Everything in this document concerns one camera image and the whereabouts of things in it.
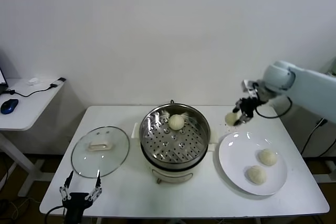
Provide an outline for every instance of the glass lid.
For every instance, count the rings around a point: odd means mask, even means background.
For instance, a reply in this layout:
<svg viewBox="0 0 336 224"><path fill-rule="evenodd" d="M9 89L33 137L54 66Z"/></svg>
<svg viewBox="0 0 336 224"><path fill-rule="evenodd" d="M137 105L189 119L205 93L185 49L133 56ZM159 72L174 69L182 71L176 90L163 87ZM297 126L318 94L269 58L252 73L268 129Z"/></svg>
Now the glass lid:
<svg viewBox="0 0 336 224"><path fill-rule="evenodd" d="M126 133L117 127L94 129L75 145L71 155L73 169L86 178L106 176L125 161L130 149Z"/></svg>

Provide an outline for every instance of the steamed bun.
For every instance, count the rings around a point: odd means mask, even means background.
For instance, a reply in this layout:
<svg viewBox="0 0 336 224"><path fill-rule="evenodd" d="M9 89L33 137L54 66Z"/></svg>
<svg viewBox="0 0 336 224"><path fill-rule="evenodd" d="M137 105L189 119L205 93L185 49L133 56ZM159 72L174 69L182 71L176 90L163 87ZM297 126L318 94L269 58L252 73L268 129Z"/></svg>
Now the steamed bun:
<svg viewBox="0 0 336 224"><path fill-rule="evenodd" d="M249 179L257 185L265 183L267 179L265 170L258 165L254 165L250 169L248 169L247 175Z"/></svg>
<svg viewBox="0 0 336 224"><path fill-rule="evenodd" d="M181 115L172 115L169 118L168 125L172 130L178 131L184 126L184 118Z"/></svg>
<svg viewBox="0 0 336 224"><path fill-rule="evenodd" d="M272 152L270 149L264 149L258 154L259 160L264 164L268 166L275 165L278 161L277 155Z"/></svg>
<svg viewBox="0 0 336 224"><path fill-rule="evenodd" d="M238 116L237 113L227 113L225 116L225 122L227 123L228 126L233 126L235 122L237 121Z"/></svg>

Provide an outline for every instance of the white wall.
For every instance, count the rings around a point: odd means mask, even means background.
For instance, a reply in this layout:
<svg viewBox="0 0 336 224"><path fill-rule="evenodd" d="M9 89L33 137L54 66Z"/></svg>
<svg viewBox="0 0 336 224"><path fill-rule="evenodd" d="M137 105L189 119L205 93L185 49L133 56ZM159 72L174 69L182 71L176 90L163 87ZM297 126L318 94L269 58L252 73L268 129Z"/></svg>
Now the white wall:
<svg viewBox="0 0 336 224"><path fill-rule="evenodd" d="M0 0L7 75L68 79L39 124L12 138L61 153L91 104L234 104L241 80L275 60L321 69L335 37L335 0Z"/></svg>

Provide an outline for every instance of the floor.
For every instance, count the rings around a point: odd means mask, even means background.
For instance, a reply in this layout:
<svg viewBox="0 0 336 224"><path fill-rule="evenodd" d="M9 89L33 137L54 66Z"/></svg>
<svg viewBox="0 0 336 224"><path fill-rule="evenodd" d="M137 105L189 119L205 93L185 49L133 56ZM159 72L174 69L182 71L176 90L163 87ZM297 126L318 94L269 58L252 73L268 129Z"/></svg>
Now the floor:
<svg viewBox="0 0 336 224"><path fill-rule="evenodd" d="M6 173L6 168L4 164L2 164L2 160L5 160L8 167L13 163L13 161L6 156L5 154L0 154L0 178L2 178ZM35 161L37 158L30 157L31 161ZM48 157L45 161L45 164L42 167L43 172L55 172L59 163L61 161L61 157L53 156ZM328 173L328 168L324 165L323 162L310 161L307 162L308 167L314 174L323 174ZM39 212L39 203L34 202L32 200L26 200L22 198L17 198L17 192L19 191L21 185L23 184L27 173L22 170L20 167L17 167L12 175L9 177L6 186L0 193L0 209L1 209L1 199L8 199L12 201L17 207L22 203L22 207L19 209L18 219L15 221L16 224L26 224L26 223L35 223L40 224L44 223L44 215ZM29 191L28 197L35 199L36 201L42 201L43 195L45 194L48 188L48 182L35 182L32 188ZM292 224L335 224L336 223L336 183L335 184L321 184L320 188L326 197L329 205L330 212L325 215L320 215L319 217L323 221L323 223L319 222L317 218L313 218L312 216L303 216L299 217L292 222ZM14 212L15 208L11 204L9 204L8 208L4 211L4 213L0 216L0 223L14 223L11 220L4 220L3 218L10 218ZM187 224L253 224L255 223L254 219L225 219L225 221L221 220L203 220L203 219L186 219L183 220ZM96 220L88 220L88 223L95 223ZM145 219L145 220L137 220L137 219L104 219L102 221L103 224L165 224L167 220L157 220L157 219ZM49 224L61 224L63 223L62 217L50 216L48 218ZM267 223L267 219L262 219L261 223Z"/></svg>

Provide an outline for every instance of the white plate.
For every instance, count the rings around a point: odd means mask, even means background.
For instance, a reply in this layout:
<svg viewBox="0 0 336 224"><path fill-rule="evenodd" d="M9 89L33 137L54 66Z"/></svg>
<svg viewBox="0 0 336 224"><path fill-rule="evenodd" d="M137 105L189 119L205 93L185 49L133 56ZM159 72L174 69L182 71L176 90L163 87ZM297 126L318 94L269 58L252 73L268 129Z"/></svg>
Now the white plate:
<svg viewBox="0 0 336 224"><path fill-rule="evenodd" d="M256 195L271 195L280 190L287 179L286 163L273 146L269 140L251 132L232 133L219 146L219 161L229 179L241 189ZM258 158L258 153L266 148L278 157L273 166L262 164ZM266 171L267 180L262 185L254 184L247 177L246 171L253 165Z"/></svg>

